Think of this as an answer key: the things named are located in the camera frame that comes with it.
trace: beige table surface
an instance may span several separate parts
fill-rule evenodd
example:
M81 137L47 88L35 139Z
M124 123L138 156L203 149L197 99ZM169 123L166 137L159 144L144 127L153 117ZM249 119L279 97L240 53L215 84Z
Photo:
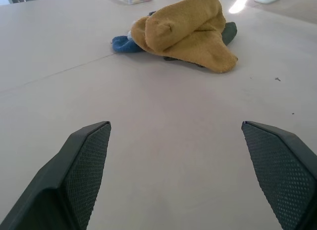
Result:
M240 127L276 125L317 150L317 26L221 0L238 27L232 72L114 54L133 20L177 1L0 6L0 221L70 133L110 120L89 230L281 229Z

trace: table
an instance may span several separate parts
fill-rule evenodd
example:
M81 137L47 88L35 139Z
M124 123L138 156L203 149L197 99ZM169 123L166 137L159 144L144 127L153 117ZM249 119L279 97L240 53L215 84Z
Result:
M317 26L221 0L238 27L232 72L114 54L114 36L177 1L0 6L0 220L70 133L109 120L89 230L281 229L240 127L276 125L316 152Z

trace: blue sock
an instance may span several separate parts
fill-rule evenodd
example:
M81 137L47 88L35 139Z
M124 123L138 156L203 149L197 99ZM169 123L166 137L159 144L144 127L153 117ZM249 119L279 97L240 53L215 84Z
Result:
M112 40L112 48L118 53L139 53L144 50L127 36L118 36Z

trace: cloth pile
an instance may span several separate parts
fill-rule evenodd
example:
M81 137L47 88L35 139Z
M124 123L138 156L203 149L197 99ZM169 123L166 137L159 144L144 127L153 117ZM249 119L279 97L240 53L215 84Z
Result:
M226 47L237 33L226 23L219 0L183 0L134 23L131 37L112 41L117 52L141 52L184 60L222 73L231 70L237 57Z

